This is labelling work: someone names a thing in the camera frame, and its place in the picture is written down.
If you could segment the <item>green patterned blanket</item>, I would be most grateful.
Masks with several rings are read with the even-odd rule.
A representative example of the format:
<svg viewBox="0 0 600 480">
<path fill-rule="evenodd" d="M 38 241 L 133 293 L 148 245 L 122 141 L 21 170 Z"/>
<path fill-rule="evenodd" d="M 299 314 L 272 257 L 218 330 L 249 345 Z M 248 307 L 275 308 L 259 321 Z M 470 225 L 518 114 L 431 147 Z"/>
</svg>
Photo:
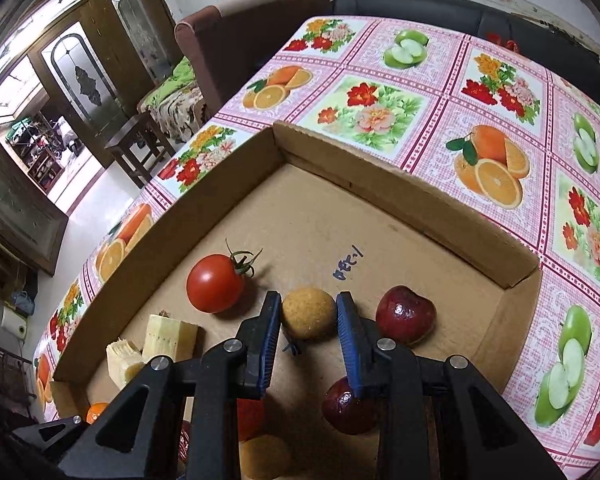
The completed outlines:
<svg viewBox="0 0 600 480">
<path fill-rule="evenodd" d="M 189 59 L 184 56 L 171 75 L 137 104 L 172 141 L 187 142 L 200 128 L 196 106 L 204 100 Z"/>
</svg>

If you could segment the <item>pale sugarcane piece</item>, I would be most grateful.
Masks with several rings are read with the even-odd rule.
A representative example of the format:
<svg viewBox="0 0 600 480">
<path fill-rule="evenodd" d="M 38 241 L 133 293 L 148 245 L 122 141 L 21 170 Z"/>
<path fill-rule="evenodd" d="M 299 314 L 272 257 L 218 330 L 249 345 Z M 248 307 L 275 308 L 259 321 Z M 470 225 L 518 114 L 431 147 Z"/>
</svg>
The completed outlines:
<svg viewBox="0 0 600 480">
<path fill-rule="evenodd" d="M 152 314 L 148 318 L 142 357 L 148 363 L 155 356 L 168 356 L 174 363 L 193 357 L 198 326 Z"/>
<path fill-rule="evenodd" d="M 140 352 L 131 341 L 118 339 L 106 348 L 108 375 L 122 390 L 145 366 Z"/>
</svg>

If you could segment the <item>black leather sofa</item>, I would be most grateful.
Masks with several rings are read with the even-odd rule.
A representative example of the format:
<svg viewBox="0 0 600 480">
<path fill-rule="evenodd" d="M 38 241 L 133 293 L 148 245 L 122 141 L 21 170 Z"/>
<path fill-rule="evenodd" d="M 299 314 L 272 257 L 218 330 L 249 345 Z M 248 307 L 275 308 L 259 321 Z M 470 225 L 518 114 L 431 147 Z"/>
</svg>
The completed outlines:
<svg viewBox="0 0 600 480">
<path fill-rule="evenodd" d="M 600 57 L 553 25 L 543 27 L 469 0 L 332 0 L 332 12 L 398 18 L 481 39 L 495 32 L 515 40 L 521 55 L 561 76 L 600 106 Z"/>
</svg>

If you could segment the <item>dark wooden stool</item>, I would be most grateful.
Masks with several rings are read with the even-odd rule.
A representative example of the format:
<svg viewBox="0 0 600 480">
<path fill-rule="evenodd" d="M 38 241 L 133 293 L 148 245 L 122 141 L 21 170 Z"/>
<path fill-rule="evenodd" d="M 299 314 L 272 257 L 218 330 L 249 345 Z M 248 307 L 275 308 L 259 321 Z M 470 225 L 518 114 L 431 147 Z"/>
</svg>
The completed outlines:
<svg viewBox="0 0 600 480">
<path fill-rule="evenodd" d="M 130 118 L 107 142 L 105 151 L 138 188 L 152 179 L 160 162 L 175 154 L 168 137 L 148 112 Z"/>
</svg>

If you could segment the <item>floral fruit print tablecloth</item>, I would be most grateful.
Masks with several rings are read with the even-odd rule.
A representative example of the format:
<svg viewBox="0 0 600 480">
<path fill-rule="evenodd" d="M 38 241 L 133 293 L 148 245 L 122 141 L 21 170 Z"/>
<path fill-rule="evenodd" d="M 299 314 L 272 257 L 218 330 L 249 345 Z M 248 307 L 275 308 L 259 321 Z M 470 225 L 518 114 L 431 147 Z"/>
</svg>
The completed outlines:
<svg viewBox="0 0 600 480">
<path fill-rule="evenodd" d="M 544 62 L 392 18 L 306 21 L 143 188 L 35 348 L 47 420 L 62 352 L 151 223 L 279 119 L 368 151 L 477 209 L 540 259 L 506 399 L 571 479 L 600 468 L 600 106 Z"/>
</svg>

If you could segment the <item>large red tomato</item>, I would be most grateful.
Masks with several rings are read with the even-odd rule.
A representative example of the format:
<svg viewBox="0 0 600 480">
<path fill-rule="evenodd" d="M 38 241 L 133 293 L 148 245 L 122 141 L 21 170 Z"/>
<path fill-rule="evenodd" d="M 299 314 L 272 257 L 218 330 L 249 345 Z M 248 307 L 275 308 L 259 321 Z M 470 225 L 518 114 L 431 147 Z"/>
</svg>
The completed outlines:
<svg viewBox="0 0 600 480">
<path fill-rule="evenodd" d="M 247 278 L 254 275 L 254 263 L 262 254 L 262 250 L 231 250 L 228 242 L 225 245 L 225 254 L 201 258 L 187 275 L 187 299 L 200 312 L 218 314 L 234 307 L 245 290 Z"/>
</svg>

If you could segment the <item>tan longan fruit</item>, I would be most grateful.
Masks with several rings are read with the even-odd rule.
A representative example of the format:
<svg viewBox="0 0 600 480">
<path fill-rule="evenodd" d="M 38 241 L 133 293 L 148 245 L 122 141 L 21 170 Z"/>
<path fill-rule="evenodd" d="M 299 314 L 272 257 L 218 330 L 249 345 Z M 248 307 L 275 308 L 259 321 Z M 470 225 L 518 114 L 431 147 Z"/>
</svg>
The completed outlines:
<svg viewBox="0 0 600 480">
<path fill-rule="evenodd" d="M 276 479 L 290 466 L 288 445 L 279 437 L 264 434 L 242 442 L 239 447 L 240 469 L 249 479 Z"/>
<path fill-rule="evenodd" d="M 327 292 L 307 287 L 293 290 L 283 300 L 283 324 L 294 339 L 315 339 L 336 324 L 336 304 Z"/>
</svg>

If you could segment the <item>brown cardboard tray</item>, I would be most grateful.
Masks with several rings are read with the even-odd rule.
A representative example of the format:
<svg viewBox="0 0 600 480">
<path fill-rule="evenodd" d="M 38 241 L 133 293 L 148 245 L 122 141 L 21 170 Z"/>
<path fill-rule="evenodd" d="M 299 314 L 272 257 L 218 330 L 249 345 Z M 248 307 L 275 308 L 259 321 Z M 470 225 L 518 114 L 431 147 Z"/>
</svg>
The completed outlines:
<svg viewBox="0 0 600 480">
<path fill-rule="evenodd" d="M 262 254 L 234 307 L 208 314 L 186 296 L 190 269 L 231 250 Z M 338 337 L 294 339 L 283 324 L 293 290 L 350 292 L 376 323 L 391 287 L 405 285 L 437 309 L 432 332 L 410 348 L 444 361 L 460 354 L 502 396 L 527 338 L 541 271 L 538 258 L 478 212 L 419 178 L 320 134 L 278 122 L 255 134 L 181 197 L 136 244 L 81 318 L 52 390 L 59 414 L 82 414 L 104 391 L 99 364 L 121 335 L 140 338 L 151 313 L 201 326 L 192 359 L 234 337 L 282 298 L 265 421 L 291 463 L 278 478 L 379 479 L 379 422 L 349 436 L 322 414 L 328 389 L 347 378 Z"/>
</svg>

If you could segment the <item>red cushion ornament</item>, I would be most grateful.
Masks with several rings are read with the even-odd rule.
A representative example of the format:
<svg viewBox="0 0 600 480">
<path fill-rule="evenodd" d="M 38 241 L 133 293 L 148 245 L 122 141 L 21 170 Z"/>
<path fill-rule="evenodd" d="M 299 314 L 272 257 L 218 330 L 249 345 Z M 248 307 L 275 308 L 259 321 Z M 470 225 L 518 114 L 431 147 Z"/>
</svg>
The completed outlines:
<svg viewBox="0 0 600 480">
<path fill-rule="evenodd" d="M 495 44 L 498 47 L 509 50 L 510 52 L 519 53 L 519 46 L 513 39 L 503 39 L 500 35 L 495 32 L 488 32 L 486 34 L 486 40 L 490 42 L 490 44 Z"/>
</svg>

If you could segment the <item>wooden glass door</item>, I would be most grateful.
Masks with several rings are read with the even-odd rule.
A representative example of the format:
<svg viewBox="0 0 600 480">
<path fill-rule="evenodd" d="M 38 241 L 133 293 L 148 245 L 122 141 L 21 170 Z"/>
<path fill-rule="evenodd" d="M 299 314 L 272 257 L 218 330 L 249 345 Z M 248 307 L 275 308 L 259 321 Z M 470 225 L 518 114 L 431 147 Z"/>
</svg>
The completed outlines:
<svg viewBox="0 0 600 480">
<path fill-rule="evenodd" d="M 107 167 L 108 141 L 180 58 L 166 0 L 33 0 L 0 40 L 0 127 L 42 98 Z"/>
</svg>

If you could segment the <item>orange mandarin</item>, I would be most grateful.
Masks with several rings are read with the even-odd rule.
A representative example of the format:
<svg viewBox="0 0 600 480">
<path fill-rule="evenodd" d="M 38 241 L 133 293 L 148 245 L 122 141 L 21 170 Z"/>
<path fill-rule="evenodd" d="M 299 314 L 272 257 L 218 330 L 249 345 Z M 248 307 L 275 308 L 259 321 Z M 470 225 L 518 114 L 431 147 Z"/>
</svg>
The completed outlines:
<svg viewBox="0 0 600 480">
<path fill-rule="evenodd" d="M 86 422 L 90 425 L 94 424 L 94 422 L 99 419 L 99 416 L 102 414 L 102 412 L 108 408 L 108 405 L 108 402 L 97 402 L 92 404 L 86 412 Z"/>
</svg>

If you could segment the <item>small red tomato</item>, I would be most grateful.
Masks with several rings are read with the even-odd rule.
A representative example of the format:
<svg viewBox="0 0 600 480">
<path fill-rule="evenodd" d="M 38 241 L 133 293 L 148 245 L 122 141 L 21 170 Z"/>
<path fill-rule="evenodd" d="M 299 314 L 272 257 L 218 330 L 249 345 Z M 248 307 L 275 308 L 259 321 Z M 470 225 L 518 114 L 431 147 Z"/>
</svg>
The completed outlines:
<svg viewBox="0 0 600 480">
<path fill-rule="evenodd" d="M 265 403 L 263 400 L 237 400 L 237 430 L 240 442 L 254 438 L 265 421 Z"/>
</svg>

